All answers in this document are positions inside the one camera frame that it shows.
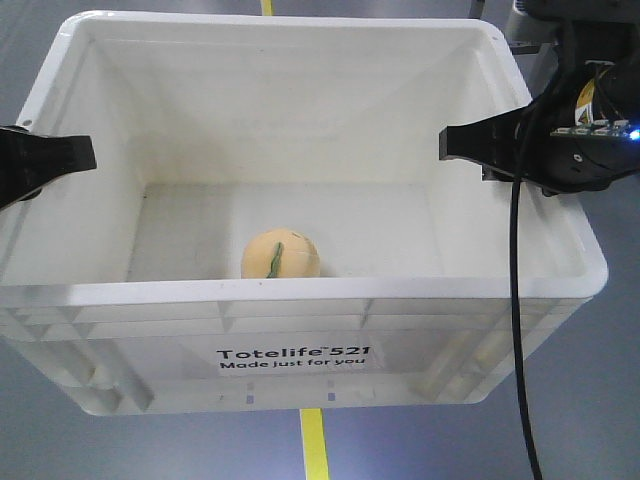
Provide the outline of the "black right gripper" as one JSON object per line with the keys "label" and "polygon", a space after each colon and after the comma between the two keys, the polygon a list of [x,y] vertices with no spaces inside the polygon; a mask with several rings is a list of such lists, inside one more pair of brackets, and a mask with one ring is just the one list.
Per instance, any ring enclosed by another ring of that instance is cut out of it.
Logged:
{"label": "black right gripper", "polygon": [[440,160],[466,160],[483,180],[519,179],[547,196],[607,189],[639,172],[639,62],[558,66],[527,107],[438,135]]}

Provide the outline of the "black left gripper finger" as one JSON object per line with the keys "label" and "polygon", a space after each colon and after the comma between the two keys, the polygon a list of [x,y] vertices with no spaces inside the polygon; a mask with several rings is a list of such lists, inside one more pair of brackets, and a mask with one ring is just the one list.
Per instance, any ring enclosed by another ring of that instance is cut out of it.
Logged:
{"label": "black left gripper finger", "polygon": [[36,135],[19,126],[1,127],[1,207],[38,196],[58,178],[97,168],[91,138]]}

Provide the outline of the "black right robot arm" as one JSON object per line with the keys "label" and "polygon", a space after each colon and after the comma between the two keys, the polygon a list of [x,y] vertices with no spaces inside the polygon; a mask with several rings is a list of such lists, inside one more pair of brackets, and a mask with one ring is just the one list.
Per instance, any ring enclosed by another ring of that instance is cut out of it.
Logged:
{"label": "black right robot arm", "polygon": [[601,191],[639,171],[639,4],[526,1],[552,24],[557,67],[527,106],[439,134],[442,160],[464,159],[544,194]]}

